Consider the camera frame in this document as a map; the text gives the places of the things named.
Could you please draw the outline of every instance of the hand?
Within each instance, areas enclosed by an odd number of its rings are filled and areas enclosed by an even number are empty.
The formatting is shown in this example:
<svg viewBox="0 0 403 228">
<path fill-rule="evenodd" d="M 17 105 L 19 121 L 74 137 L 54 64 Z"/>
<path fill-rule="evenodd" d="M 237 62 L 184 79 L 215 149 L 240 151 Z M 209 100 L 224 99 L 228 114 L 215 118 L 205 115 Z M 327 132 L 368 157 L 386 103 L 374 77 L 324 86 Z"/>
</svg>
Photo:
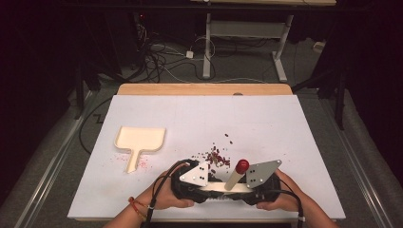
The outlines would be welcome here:
<svg viewBox="0 0 403 228">
<path fill-rule="evenodd" d="M 167 171 L 161 173 L 160 177 L 163 177 L 167 174 Z M 158 186 L 160 185 L 163 178 L 158 178 L 154 191 L 157 190 Z M 136 200 L 143 203 L 149 204 L 152 199 L 152 191 L 153 191 L 152 183 L 147 189 L 145 189 L 137 198 Z M 169 177 L 166 182 L 163 184 L 161 191 L 157 196 L 157 203 L 155 205 L 155 209 L 163 210 L 169 207 L 178 207 L 178 208 L 185 208 L 191 207 L 195 204 L 195 202 L 191 199 L 177 199 L 171 190 L 171 178 Z"/>
<path fill-rule="evenodd" d="M 306 195 L 302 192 L 302 190 L 298 187 L 298 185 L 285 173 L 281 172 L 279 169 L 275 172 L 277 176 L 284 181 L 285 183 L 290 186 L 290 188 L 294 191 L 294 193 L 299 196 L 300 198 L 306 197 Z M 290 191 L 290 189 L 282 182 L 281 189 Z M 282 209 L 284 211 L 298 211 L 298 203 L 297 200 L 286 194 L 280 194 L 276 201 L 263 201 L 256 204 L 256 207 L 259 209 L 264 209 L 267 211 L 275 210 L 275 209 Z"/>
</svg>

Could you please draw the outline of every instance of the red knob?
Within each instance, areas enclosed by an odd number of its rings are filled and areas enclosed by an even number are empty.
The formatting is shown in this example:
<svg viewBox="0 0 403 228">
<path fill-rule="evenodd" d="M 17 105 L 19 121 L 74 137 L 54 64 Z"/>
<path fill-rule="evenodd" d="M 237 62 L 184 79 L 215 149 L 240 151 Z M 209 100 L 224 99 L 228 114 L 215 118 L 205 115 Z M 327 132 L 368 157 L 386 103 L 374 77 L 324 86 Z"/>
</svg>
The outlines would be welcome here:
<svg viewBox="0 0 403 228">
<path fill-rule="evenodd" d="M 249 162 L 247 160 L 238 161 L 237 166 L 235 167 L 235 171 L 239 174 L 244 174 L 246 170 L 249 168 Z"/>
</svg>

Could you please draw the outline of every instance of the bracelet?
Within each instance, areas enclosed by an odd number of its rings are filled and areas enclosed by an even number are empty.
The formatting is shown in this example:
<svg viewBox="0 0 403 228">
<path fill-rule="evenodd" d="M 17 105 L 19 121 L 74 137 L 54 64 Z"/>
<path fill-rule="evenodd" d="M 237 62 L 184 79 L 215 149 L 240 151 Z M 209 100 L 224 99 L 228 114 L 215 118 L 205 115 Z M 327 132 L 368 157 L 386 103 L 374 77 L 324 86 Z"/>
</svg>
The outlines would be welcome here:
<svg viewBox="0 0 403 228">
<path fill-rule="evenodd" d="M 135 200 L 133 197 L 130 197 L 130 198 L 128 199 L 128 201 L 130 202 L 131 207 L 133 207 L 133 209 L 134 209 L 134 211 L 137 213 L 137 215 L 139 215 L 139 216 L 142 218 L 143 221 L 146 221 L 146 220 L 147 220 L 147 216 L 143 215 L 143 214 L 139 211 L 139 209 L 137 209 L 135 203 L 138 203 L 138 204 L 140 204 L 140 205 L 143 206 L 143 207 L 146 207 L 146 206 L 145 206 L 144 204 L 138 202 L 137 200 Z"/>
</svg>

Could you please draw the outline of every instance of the wooden board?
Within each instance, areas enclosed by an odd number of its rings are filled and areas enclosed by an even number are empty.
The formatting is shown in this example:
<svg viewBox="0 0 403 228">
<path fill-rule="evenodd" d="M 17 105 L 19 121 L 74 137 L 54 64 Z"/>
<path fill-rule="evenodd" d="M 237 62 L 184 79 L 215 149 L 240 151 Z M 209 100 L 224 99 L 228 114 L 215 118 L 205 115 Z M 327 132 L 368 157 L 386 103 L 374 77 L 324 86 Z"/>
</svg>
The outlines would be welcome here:
<svg viewBox="0 0 403 228">
<path fill-rule="evenodd" d="M 292 95 L 286 84 L 123 84 L 118 95 Z"/>
</svg>

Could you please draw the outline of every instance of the white tabletop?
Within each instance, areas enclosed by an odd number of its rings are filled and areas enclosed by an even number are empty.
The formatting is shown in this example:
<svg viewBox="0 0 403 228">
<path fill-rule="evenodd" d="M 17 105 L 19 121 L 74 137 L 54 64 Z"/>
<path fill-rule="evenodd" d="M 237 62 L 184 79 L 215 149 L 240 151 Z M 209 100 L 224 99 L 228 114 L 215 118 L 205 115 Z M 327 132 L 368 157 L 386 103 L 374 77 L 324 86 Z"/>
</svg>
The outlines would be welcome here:
<svg viewBox="0 0 403 228">
<path fill-rule="evenodd" d="M 114 146 L 121 126 L 164 127 L 163 147 L 142 154 L 139 167 L 127 174 L 129 155 Z M 345 214 L 323 159 L 294 95 L 278 96 L 129 96 L 116 95 L 92 151 L 68 217 L 111 219 L 174 162 L 202 161 L 213 146 L 232 164 L 282 160 L 280 169 L 329 215 Z M 216 168 L 224 181 L 232 168 Z M 266 212 L 243 201 L 209 200 L 192 208 L 155 211 L 164 221 L 279 221 L 296 213 Z"/>
</svg>

